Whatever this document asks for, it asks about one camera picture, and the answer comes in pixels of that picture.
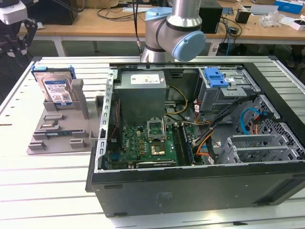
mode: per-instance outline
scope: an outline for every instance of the metal extrusion rail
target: metal extrusion rail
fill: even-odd
[[[87,101],[105,94],[109,64],[134,63],[137,57],[52,57],[37,66],[73,65],[84,80]],[[294,112],[305,122],[304,87],[278,61],[268,57],[200,57],[194,62],[253,62]],[[215,228],[238,229],[305,227],[305,190],[279,206],[237,208],[126,218],[106,218],[94,194],[84,190],[89,152],[28,156],[27,145],[43,111],[43,95],[28,67],[0,106],[0,228],[83,229]]]

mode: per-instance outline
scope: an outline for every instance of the wooden table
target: wooden table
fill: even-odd
[[[252,4],[247,0],[239,3],[219,1],[223,7],[232,7],[238,9],[240,5]],[[119,9],[113,9],[108,17],[120,17],[130,14],[129,12],[117,12]],[[135,41],[135,31],[133,21],[110,21],[97,16],[98,9],[85,9],[76,18],[73,25],[45,25],[45,29],[36,33],[35,40],[52,40],[55,43],[59,56],[65,56],[65,50],[62,41]],[[299,15],[280,12],[288,17],[299,18]],[[235,20],[235,15],[228,15],[227,18]],[[145,18],[144,13],[138,18],[138,34],[140,40],[145,40]],[[296,31],[293,28],[282,25],[281,27],[263,28],[259,24],[260,16],[250,16],[247,24],[240,24],[243,33],[236,40],[236,43],[253,43],[253,44],[305,44],[305,32]],[[216,34],[206,34],[207,41],[211,43],[209,55],[216,55],[218,45],[225,37],[225,27],[220,24]]]

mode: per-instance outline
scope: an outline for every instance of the desk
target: desk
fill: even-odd
[[[233,7],[237,9],[240,4],[252,4],[247,0],[240,3],[231,3],[219,1],[223,7]],[[66,56],[62,41],[136,41],[133,21],[116,22],[109,21],[97,16],[98,9],[85,9],[76,18],[73,25],[45,25],[45,29],[38,30],[35,40],[51,40],[55,43],[59,56]],[[298,18],[298,15],[281,12],[289,17]],[[119,17],[130,14],[128,12],[110,12],[108,17]],[[242,35],[236,40],[236,43],[247,44],[305,44],[305,32],[296,31],[289,26],[282,25],[281,28],[263,28],[259,25],[259,16],[250,16],[247,24],[241,24],[243,28]],[[138,18],[138,34],[141,41],[145,41],[145,23]],[[225,27],[220,25],[216,34],[206,34],[206,42],[211,43],[209,55],[216,55],[218,45],[225,37]]]
[[[229,62],[232,57],[200,57],[194,62]],[[300,83],[279,62],[268,57],[234,57],[253,62],[270,82]],[[27,146],[43,107],[43,95],[30,66],[75,68],[84,81],[87,101],[104,94],[110,62],[139,62],[138,57],[51,57],[32,62],[0,106],[0,228],[101,229],[236,228],[292,229],[305,225],[305,189],[279,206],[106,218],[94,193],[85,192],[90,152],[28,156]],[[300,93],[286,83],[280,91]],[[241,221],[248,225],[233,226]]]

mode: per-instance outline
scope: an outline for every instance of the blue box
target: blue box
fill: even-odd
[[[284,11],[288,13],[299,14],[302,10],[303,3],[299,1],[285,1],[285,0],[276,0],[274,3],[275,6],[278,6],[279,11]]]

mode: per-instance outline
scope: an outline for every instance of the gray plastic stand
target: gray plastic stand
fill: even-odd
[[[102,99],[87,102],[82,87],[83,80],[72,80],[72,92],[78,101],[73,101],[68,109],[58,107],[53,102],[43,103],[45,109],[33,133],[27,154],[91,151],[99,134]]]

